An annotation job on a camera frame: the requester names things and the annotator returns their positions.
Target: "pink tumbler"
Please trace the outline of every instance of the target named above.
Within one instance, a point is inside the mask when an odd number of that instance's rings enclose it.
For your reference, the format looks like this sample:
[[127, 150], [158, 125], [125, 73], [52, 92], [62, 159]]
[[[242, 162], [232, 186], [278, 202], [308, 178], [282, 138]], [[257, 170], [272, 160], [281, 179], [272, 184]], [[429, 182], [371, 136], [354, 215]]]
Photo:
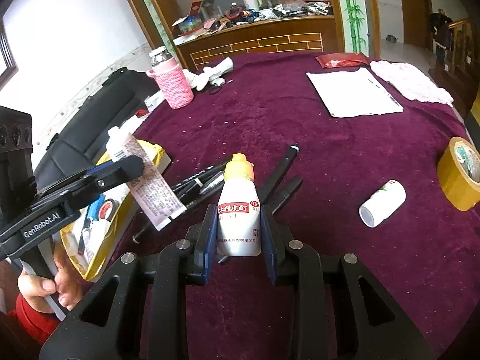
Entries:
[[152, 69], [147, 76], [153, 78], [162, 90], [165, 100], [172, 108], [181, 108], [191, 103], [194, 93], [183, 74], [182, 67], [165, 46], [150, 53]]

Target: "red plastic package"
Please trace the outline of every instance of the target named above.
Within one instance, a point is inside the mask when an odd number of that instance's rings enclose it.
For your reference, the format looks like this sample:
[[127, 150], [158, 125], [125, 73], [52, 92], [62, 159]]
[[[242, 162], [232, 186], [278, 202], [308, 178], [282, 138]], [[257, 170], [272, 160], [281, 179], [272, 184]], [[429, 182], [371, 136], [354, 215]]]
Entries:
[[363, 52], [336, 52], [315, 58], [323, 68], [351, 68], [370, 65], [371, 59]]

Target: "pink cloth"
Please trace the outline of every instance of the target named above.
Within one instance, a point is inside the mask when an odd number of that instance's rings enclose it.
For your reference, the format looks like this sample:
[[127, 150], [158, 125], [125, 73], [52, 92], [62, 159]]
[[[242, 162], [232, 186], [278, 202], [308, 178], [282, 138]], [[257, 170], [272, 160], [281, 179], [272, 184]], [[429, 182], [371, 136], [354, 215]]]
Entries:
[[428, 103], [442, 103], [452, 106], [452, 96], [411, 64], [371, 62], [371, 70], [381, 79], [391, 83], [409, 100]]

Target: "bamboo decoration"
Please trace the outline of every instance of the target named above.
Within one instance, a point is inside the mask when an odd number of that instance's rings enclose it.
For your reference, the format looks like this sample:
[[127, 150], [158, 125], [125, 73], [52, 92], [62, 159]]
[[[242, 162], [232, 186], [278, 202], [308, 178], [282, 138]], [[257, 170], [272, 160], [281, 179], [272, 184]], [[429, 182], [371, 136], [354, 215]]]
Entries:
[[360, 6], [357, 4], [358, 0], [345, 0], [346, 11], [349, 14], [350, 33], [352, 37], [352, 47], [354, 53], [360, 53], [362, 46], [367, 48], [367, 42], [362, 38], [360, 28], [365, 21], [365, 15]]

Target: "electrical tape roll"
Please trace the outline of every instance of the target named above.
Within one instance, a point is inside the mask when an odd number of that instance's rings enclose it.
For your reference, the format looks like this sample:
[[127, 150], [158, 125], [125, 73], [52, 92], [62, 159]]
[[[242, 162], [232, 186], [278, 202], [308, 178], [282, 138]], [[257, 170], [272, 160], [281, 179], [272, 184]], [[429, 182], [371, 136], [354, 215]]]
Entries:
[[119, 207], [119, 203], [113, 199], [107, 199], [103, 202], [100, 210], [98, 212], [98, 217], [100, 219], [106, 219], [107, 221], [111, 222], [117, 209]]
[[480, 202], [480, 154], [467, 140], [453, 137], [437, 166], [447, 199], [467, 211]]

